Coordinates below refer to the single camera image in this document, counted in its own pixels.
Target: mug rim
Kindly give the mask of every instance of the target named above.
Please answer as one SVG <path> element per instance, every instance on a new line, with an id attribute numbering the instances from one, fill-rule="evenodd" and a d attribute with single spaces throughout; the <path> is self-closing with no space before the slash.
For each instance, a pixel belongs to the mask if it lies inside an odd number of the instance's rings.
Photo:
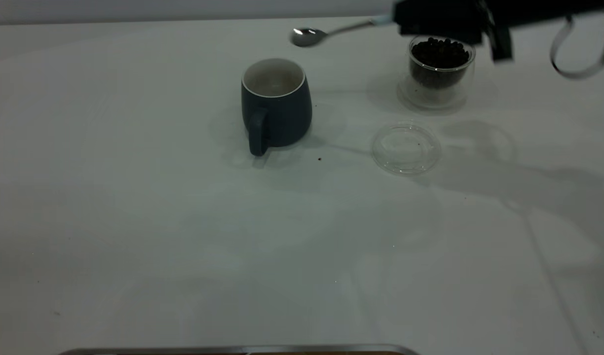
<path id="1" fill-rule="evenodd" d="M 283 62 L 287 62 L 287 63 L 291 63 L 293 65 L 295 65 L 301 72 L 302 72 L 302 80 L 300 81 L 300 84 L 293 90 L 291 90 L 290 92 L 286 93 L 286 94 L 282 94 L 282 95 L 277 95 L 277 96 L 265 96 L 265 95 L 261 95 L 258 94 L 257 92 L 252 91 L 250 88 L 247 87 L 247 85 L 245 84 L 245 74 L 247 74 L 247 71 L 252 69 L 252 67 L 254 67 L 255 65 L 258 65 L 260 63 L 266 62 L 266 61 L 283 61 Z M 265 99 L 277 99 L 279 97 L 285 97 L 285 96 L 289 96 L 290 94 L 293 94 L 294 92 L 298 91 L 302 85 L 304 85 L 306 81 L 306 73 L 304 72 L 304 69 L 302 69 L 302 67 L 296 63 L 295 61 L 291 61 L 289 59 L 284 59 L 284 58 L 267 58 L 267 59 L 262 59 L 260 61 L 257 61 L 256 63 L 253 63 L 252 65 L 250 65 L 244 72 L 243 72 L 243 76 L 241 76 L 241 83 L 243 83 L 243 87 L 245 88 L 245 90 L 247 90 L 248 92 L 250 92 L 252 95 L 256 95 L 259 97 L 264 97 Z"/>

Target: dark blue mug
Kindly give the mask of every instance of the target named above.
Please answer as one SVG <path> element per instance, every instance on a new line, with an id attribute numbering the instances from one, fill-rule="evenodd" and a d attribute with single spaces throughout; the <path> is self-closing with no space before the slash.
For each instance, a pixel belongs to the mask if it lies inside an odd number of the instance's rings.
<path id="1" fill-rule="evenodd" d="M 265 59 L 243 74 L 243 122 L 250 152 L 262 156 L 269 146 L 300 140 L 311 126 L 311 93 L 304 70 L 287 59 Z"/>

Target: white tabletop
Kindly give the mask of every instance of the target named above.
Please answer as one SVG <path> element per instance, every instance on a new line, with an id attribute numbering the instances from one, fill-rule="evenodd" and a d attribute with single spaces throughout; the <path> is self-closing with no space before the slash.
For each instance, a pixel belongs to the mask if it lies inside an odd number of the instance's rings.
<path id="1" fill-rule="evenodd" d="M 480 48 L 469 101 L 434 117 L 396 97 L 395 27 L 288 44 L 355 20 L 0 27 L 0 355 L 604 354 L 604 72 L 563 79 L 560 24 L 518 30 L 516 62 Z M 577 29 L 572 67 L 604 20 Z M 253 159 L 240 76 L 271 57 L 306 70 L 313 126 Z M 369 154 L 403 119 L 443 147 L 419 178 Z"/>

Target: spoon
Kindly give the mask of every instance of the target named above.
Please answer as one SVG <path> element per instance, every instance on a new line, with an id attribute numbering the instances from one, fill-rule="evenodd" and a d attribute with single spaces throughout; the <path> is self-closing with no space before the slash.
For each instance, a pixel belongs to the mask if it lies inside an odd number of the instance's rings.
<path id="1" fill-rule="evenodd" d="M 354 31 L 358 29 L 364 29 L 365 27 L 383 26 L 392 23 L 392 15 L 385 14 L 381 16 L 375 16 L 369 18 L 365 22 L 356 23 L 341 29 L 332 30 L 326 33 L 322 30 L 311 29 L 309 27 L 300 27 L 299 29 L 293 29 L 291 32 L 290 41 L 297 47 L 313 47 L 318 45 L 329 36 L 335 36 L 337 34 L 343 34 L 343 32 Z"/>

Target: glass cup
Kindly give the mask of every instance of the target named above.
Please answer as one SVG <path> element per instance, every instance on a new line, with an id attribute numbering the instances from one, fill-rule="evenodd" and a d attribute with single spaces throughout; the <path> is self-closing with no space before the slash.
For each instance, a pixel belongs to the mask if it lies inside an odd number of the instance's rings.
<path id="1" fill-rule="evenodd" d="M 460 67 L 435 68 L 425 65 L 412 54 L 412 48 L 429 38 L 446 40 L 444 37 L 417 36 L 410 42 L 405 57 L 399 88 L 404 99 L 422 108 L 450 108 L 459 106 L 466 100 L 467 92 L 473 84 L 475 48 L 459 41 L 469 52 L 469 59 Z"/>

